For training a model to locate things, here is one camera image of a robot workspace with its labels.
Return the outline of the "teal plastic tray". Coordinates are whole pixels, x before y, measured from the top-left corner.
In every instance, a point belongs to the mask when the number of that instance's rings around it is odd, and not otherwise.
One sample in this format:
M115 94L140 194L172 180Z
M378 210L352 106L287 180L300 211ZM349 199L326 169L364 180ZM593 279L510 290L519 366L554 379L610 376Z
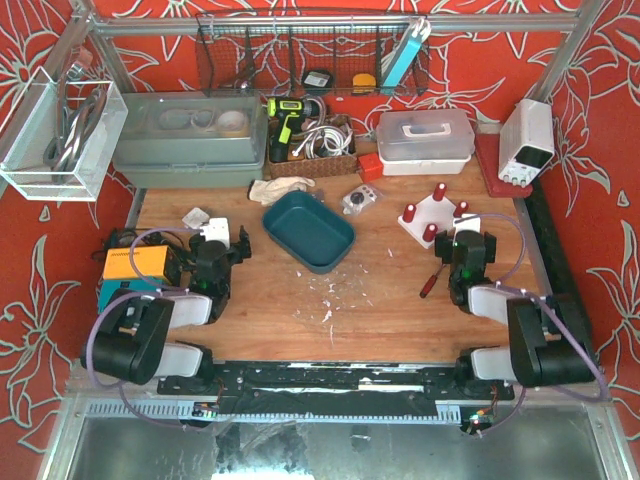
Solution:
M356 240L348 221L302 191L289 192L270 206L262 226L277 245L318 275L331 272Z

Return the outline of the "green yellow power drill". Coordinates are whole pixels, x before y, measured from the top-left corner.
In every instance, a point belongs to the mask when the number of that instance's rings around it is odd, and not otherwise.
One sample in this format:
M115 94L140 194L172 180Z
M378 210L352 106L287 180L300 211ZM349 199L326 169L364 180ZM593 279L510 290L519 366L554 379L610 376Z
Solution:
M320 113L321 104L316 99L270 97L267 114L277 120L277 128L271 136L270 162L286 162L293 134L301 131L307 118L318 117Z

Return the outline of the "white power adapter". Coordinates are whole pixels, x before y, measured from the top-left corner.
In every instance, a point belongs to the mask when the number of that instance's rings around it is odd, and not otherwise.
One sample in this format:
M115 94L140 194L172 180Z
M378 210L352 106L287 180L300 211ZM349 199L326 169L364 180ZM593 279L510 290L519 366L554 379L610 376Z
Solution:
M210 219L207 212L199 207L194 207L182 218L182 223L186 228L201 230L209 225Z

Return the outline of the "clear acrylic box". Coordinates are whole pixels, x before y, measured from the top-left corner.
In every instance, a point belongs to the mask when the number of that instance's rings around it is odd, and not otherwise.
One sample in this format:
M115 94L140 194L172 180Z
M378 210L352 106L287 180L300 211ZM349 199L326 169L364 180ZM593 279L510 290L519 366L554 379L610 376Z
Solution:
M128 114L111 80L38 68L1 126L1 177L28 201L95 202Z

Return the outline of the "white peg board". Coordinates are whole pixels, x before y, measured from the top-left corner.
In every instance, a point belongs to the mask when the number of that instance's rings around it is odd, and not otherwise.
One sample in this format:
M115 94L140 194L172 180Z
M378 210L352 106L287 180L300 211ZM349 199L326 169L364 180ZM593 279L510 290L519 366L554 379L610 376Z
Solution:
M434 242L425 243L422 235L427 224L434 223L439 227L438 233L449 233L453 228L453 212L456 205L446 196L441 202L435 202L432 195L416 203L417 211L414 220L407 224L402 220L403 213L397 218L398 224L423 248L429 249Z

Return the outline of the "grey plastic storage box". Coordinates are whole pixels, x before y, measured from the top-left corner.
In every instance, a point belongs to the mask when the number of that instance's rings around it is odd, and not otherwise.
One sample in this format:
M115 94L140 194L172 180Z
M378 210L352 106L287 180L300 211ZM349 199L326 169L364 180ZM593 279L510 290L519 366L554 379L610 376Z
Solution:
M137 188L246 187L263 177L268 118L257 96L128 93L112 159Z

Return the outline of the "white work glove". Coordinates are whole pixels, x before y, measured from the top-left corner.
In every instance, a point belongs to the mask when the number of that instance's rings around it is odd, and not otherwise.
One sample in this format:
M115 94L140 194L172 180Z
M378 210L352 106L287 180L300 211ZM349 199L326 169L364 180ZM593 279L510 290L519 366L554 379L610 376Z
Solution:
M278 177L273 180L254 180L247 193L250 201L270 206L289 192L306 192L314 187L316 182L306 177Z

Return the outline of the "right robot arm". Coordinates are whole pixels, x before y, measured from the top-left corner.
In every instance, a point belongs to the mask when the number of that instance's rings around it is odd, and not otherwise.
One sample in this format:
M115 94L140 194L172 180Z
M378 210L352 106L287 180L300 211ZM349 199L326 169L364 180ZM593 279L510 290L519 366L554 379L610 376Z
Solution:
M474 347L458 358L473 380L516 382L525 388L561 387L594 381L599 373L586 320L567 295L540 297L492 281L497 239L461 230L435 237L435 256L449 268L452 303L463 312L508 329L505 347Z

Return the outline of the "red mat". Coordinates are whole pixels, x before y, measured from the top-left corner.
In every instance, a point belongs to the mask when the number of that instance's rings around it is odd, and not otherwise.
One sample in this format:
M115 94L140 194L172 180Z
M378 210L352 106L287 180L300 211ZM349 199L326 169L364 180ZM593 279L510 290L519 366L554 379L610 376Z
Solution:
M499 135L478 133L475 135L475 155L480 165L485 186L493 198L527 198L533 187L513 186L498 178Z

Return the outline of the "large red spring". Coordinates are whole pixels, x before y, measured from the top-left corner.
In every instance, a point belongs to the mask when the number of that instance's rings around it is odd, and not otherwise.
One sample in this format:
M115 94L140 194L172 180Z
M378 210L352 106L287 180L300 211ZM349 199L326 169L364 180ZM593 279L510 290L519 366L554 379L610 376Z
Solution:
M434 188L432 198L435 202L441 202L446 194L447 185L444 182L440 182Z

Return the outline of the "blue white box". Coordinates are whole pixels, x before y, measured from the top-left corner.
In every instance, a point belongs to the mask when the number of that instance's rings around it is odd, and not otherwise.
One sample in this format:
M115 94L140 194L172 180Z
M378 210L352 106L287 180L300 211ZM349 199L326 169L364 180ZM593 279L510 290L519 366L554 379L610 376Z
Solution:
M390 95L394 92L420 50L422 41L421 29L418 26L408 28L398 45L384 57L381 64L383 94Z

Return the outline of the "wicker basket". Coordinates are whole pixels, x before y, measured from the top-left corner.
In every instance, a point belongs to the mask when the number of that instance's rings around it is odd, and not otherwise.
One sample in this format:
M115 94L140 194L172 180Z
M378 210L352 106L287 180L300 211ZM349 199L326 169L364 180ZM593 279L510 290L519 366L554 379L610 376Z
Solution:
M341 139L317 138L313 154L309 157L307 146L299 154L294 153L305 139L304 133L294 134L286 162L271 163L270 153L266 154L265 164L271 177L300 176L316 179L354 174L358 169L358 160L351 117L346 114L332 115L327 123L341 132Z

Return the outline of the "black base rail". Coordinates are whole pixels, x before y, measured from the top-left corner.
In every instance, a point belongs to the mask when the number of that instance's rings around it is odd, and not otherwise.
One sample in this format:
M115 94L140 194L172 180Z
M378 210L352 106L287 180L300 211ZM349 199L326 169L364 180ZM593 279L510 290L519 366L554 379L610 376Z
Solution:
M207 361L193 377L158 381L162 395L214 399L221 414L435 416L445 402L489 406L515 398L496 380L453 364Z

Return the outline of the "red orange socket cube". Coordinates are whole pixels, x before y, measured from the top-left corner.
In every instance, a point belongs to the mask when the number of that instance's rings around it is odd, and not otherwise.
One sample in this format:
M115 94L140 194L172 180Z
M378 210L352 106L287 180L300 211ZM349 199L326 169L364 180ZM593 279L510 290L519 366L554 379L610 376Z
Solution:
M377 153L369 153L358 157L358 173L363 183L370 183L381 178L384 166Z

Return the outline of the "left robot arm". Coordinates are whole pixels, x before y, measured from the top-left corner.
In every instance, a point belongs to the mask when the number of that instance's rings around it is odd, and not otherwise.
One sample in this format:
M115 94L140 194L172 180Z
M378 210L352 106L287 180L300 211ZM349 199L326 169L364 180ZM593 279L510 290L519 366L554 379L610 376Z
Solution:
M230 239L225 218L198 228L167 228L167 233L189 233L189 249L178 257L189 273L185 286L178 279L162 284L138 266L138 244L161 228L141 232L129 246L134 273L150 288L120 288L96 318L81 363L91 381L102 388L125 383L145 385L155 378L196 376L205 351L198 345L171 342L172 330L203 326L219 320L231 299L232 268L252 256L249 233L239 228Z

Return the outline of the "white power supply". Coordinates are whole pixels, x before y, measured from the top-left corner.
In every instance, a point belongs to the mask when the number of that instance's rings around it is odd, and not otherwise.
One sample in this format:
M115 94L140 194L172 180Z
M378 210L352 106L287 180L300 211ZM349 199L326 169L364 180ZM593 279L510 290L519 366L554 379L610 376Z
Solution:
M520 100L500 130L498 178L524 188L553 155L551 106L531 99Z

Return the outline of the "white plastic toolbox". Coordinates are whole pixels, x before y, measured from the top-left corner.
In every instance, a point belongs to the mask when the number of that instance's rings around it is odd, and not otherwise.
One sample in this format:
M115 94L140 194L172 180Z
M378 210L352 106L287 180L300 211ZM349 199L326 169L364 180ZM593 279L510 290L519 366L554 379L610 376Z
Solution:
M475 151L475 134L461 109L383 113L376 139L385 176L459 174Z

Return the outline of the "red handled ratchet wrench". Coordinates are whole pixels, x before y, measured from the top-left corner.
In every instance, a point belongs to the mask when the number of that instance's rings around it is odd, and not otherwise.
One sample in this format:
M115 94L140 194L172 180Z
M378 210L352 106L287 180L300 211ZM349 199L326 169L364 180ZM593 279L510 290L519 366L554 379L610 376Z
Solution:
M434 286L436 285L440 275L443 273L443 271L448 267L448 264L441 264L439 266L439 268L437 269L437 271L435 273L433 273L429 279L425 282L425 284L423 285L423 287L421 288L420 292L419 292L419 297L421 299L425 299L429 293L431 292L431 290L434 288Z

